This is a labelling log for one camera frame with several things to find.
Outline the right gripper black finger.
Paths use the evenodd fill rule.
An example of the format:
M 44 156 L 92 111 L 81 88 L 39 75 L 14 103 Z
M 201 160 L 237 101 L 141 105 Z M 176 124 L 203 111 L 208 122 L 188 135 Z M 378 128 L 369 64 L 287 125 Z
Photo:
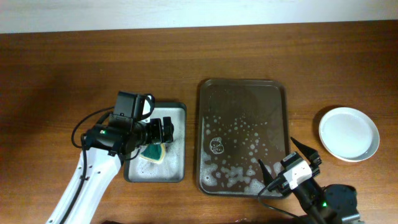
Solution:
M 307 158 L 309 162 L 320 162 L 320 156 L 317 150 L 298 142 L 295 138 L 290 138 L 297 149 Z
M 273 185 L 274 184 L 274 178 L 271 176 L 271 174 L 269 173 L 267 167 L 264 165 L 263 161 L 261 159 L 258 160 L 258 163 L 261 167 L 262 170 L 262 176 L 264 179 L 264 185 L 266 187 Z

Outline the green yellow sponge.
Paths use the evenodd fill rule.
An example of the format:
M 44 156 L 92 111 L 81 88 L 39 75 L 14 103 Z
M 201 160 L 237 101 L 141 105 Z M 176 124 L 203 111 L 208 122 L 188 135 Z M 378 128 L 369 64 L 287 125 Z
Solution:
M 140 157 L 155 163 L 155 164 L 161 164 L 164 160 L 166 154 L 166 148 L 165 144 L 151 144 L 146 146 L 145 150 L 140 153 Z

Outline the white plate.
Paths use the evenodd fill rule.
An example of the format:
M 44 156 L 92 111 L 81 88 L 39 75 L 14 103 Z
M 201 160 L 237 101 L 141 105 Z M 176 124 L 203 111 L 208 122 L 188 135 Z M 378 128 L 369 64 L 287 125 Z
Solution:
M 349 107 L 334 108 L 325 113 L 318 125 L 324 148 L 346 162 L 360 162 L 372 157 L 380 145 L 379 131 L 363 112 Z

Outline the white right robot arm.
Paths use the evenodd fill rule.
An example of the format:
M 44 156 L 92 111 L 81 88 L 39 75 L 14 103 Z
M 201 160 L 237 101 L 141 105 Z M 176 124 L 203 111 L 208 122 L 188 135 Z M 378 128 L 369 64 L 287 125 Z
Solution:
M 315 177 L 320 174 L 322 163 L 317 150 L 290 138 L 301 152 L 292 152 L 280 163 L 282 172 L 272 177 L 265 164 L 258 160 L 265 187 L 258 193 L 257 200 L 266 208 L 292 217 L 295 223 L 362 223 L 357 206 L 357 191 L 353 186 L 331 184 L 320 187 Z M 273 207 L 262 201 L 265 191 L 277 191 L 284 197 L 294 194 L 305 215 L 298 216 Z

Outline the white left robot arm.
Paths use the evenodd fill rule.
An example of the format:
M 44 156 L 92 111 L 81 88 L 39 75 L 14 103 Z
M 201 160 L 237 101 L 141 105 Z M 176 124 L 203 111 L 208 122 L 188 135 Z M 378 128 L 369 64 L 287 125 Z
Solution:
M 180 182 L 185 131 L 185 115 L 109 110 L 80 136 L 78 165 L 48 223 L 89 223 L 121 168 L 129 182 Z

